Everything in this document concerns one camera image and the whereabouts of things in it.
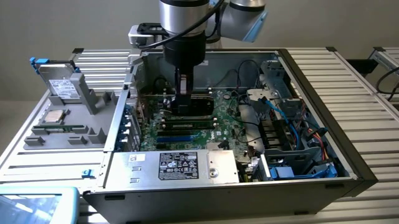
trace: black cable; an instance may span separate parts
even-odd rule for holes
[[[241,130],[239,133],[238,133],[238,135],[237,135],[237,140],[238,140],[241,143],[250,143],[250,142],[257,141],[258,139],[262,138],[262,137],[259,137],[259,138],[253,139],[251,141],[242,141],[241,139],[238,139],[239,136],[241,136],[241,134],[242,134],[242,132],[243,132],[243,130]]]
[[[241,104],[239,101],[241,101],[242,97],[245,97],[245,96],[247,96],[247,94],[242,94],[242,95],[239,95],[239,97],[238,97],[238,104],[239,104],[239,105],[243,105],[243,104]]]
[[[399,94],[399,92],[395,92],[395,91],[394,91],[394,92],[385,92],[385,91],[381,90],[381,83],[382,83],[382,81],[386,79],[386,77],[389,77],[390,74],[395,73],[397,71],[399,71],[399,67],[395,68],[395,69],[393,69],[391,71],[389,71],[387,74],[385,74],[385,75],[381,77],[381,79],[378,80],[378,82],[377,82],[377,91],[378,91],[379,93],[383,93],[383,94],[391,94],[391,95],[397,95],[397,94]]]
[[[250,124],[250,125],[255,125],[255,126],[259,126],[259,124],[255,124],[253,122],[247,122],[247,121],[242,121],[242,120],[238,120],[231,114],[230,114],[231,118],[237,121],[237,122],[241,122],[243,124]]]
[[[211,18],[211,16],[217,13],[217,11],[219,11],[223,3],[225,3],[225,0],[219,0],[218,4],[210,10],[207,15],[195,24],[193,24],[191,27],[189,27],[185,31],[182,31],[179,34],[177,34],[175,36],[171,36],[170,38],[167,38],[157,43],[153,43],[150,45],[138,46],[139,49],[146,50],[146,49],[157,48],[157,47],[167,44],[169,42],[173,42],[174,40],[179,39],[181,37],[183,37],[186,34],[189,34],[197,27],[199,27]]]
[[[219,24],[221,24],[221,11],[218,10],[217,15],[215,15],[215,27],[213,30],[213,34],[210,36],[206,36],[207,39],[215,35],[218,28],[219,28]]]
[[[241,76],[239,76],[239,72],[241,72],[242,66],[243,66],[243,64],[245,64],[246,62],[253,62],[253,63],[255,64],[255,66],[257,66],[257,77],[259,77],[259,75],[261,75],[261,71],[259,71],[259,70],[261,70],[261,67],[259,67],[257,61],[254,61],[253,59],[249,59],[249,60],[242,61],[242,64],[241,64],[239,67],[238,67],[238,87],[242,85],[242,79],[241,79]]]
[[[247,174],[246,173],[246,168],[245,168],[243,164],[238,160],[237,160],[237,167],[238,167],[239,176],[241,176],[243,182],[246,182],[246,178],[245,178],[245,175]]]
[[[234,99],[231,99],[231,102],[230,102],[230,105],[229,105],[229,111],[233,110],[233,109],[231,109],[231,103],[233,103],[233,100],[234,100]],[[250,124],[250,125],[259,126],[259,124],[255,124],[255,123],[253,123],[253,122],[247,122],[247,121],[238,120],[238,119],[237,119],[229,112],[227,112],[227,114],[231,116],[231,118],[233,118],[237,122],[241,122],[241,123],[243,123],[243,124]]]
[[[397,92],[397,89],[398,89],[398,86],[394,88],[394,90],[393,90],[393,94],[390,95],[390,98],[387,99],[389,101],[391,101],[391,99],[394,98],[394,93]]]
[[[305,121],[306,123],[309,123],[314,128],[319,129],[319,126],[317,124],[314,124],[313,122],[303,120],[303,119],[295,119],[295,121]]]

